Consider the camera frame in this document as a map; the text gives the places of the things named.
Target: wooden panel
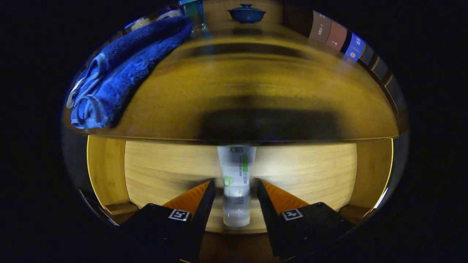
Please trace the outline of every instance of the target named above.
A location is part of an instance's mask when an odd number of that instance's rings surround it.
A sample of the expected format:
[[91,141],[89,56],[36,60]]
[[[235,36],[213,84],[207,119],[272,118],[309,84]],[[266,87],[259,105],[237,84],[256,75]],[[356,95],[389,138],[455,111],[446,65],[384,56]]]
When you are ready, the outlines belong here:
[[88,136],[88,172],[101,206],[113,215],[137,210],[130,204],[124,175],[125,140]]
[[138,211],[138,207],[130,202],[127,202],[117,205],[106,205],[106,210],[109,211],[109,213],[112,215],[121,215],[130,212],[136,212]]
[[349,205],[372,208],[382,195],[392,168],[393,139],[356,141],[358,169]]
[[223,235],[205,233],[199,256],[200,263],[278,263],[273,256],[268,234]]
[[[325,202],[338,211],[348,204],[356,175],[355,143],[259,146],[252,170],[264,179],[308,203]],[[161,205],[208,179],[215,181],[217,196],[206,230],[221,233],[264,233],[265,222],[252,179],[251,219],[245,227],[223,224],[221,172],[215,146],[128,140],[125,146],[128,195],[139,208]]]
[[161,61],[115,128],[80,132],[267,142],[398,136],[382,90],[343,54],[275,24],[219,23],[210,33]]
[[370,211],[370,208],[345,205],[340,209],[340,215],[353,224],[357,224],[364,215]]
[[[232,21],[232,17],[227,10],[241,7],[241,0],[204,0],[203,11],[205,12],[206,25],[208,29],[220,21]],[[263,19],[259,23],[281,24],[283,20],[283,4],[278,0],[250,0],[253,8],[265,11]]]

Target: wooden floor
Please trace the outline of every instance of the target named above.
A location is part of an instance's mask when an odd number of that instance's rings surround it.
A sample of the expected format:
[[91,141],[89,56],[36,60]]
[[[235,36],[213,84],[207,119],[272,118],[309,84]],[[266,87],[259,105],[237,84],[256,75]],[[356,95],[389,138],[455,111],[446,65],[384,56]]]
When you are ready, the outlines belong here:
[[130,201],[142,208],[162,205],[188,189],[215,180],[217,196],[206,230],[217,233],[265,233],[266,227],[256,198],[255,178],[264,179],[309,203],[325,202],[339,210],[348,204],[357,169],[355,143],[314,143],[296,146],[259,146],[252,171],[250,224],[224,226],[222,181],[215,146],[128,140],[124,173]]

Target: folded towel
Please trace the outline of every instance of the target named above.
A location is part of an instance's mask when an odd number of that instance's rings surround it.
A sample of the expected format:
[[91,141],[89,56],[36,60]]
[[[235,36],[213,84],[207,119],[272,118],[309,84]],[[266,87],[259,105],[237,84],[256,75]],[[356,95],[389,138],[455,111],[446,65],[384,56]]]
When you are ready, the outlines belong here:
[[157,63],[189,37],[191,30],[188,17],[172,17],[153,22],[104,47],[70,93],[72,125],[79,129],[113,125],[128,96]]

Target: bowl lid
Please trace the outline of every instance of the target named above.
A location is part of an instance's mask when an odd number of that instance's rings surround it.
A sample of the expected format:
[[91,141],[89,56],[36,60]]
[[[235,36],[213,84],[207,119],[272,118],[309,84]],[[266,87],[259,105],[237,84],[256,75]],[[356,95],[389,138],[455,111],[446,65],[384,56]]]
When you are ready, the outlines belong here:
[[253,8],[252,7],[252,4],[241,4],[242,7],[237,7],[237,8],[233,8],[231,10],[228,10],[228,11],[257,11],[257,12],[264,12],[260,9],[257,9],[257,8]]

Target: tube cap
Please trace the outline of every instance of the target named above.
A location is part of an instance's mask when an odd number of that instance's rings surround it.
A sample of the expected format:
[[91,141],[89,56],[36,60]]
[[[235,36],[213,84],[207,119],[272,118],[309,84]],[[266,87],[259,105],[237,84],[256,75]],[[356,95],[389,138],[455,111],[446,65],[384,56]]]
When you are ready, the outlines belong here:
[[246,226],[250,223],[250,209],[223,210],[223,221],[226,226]]

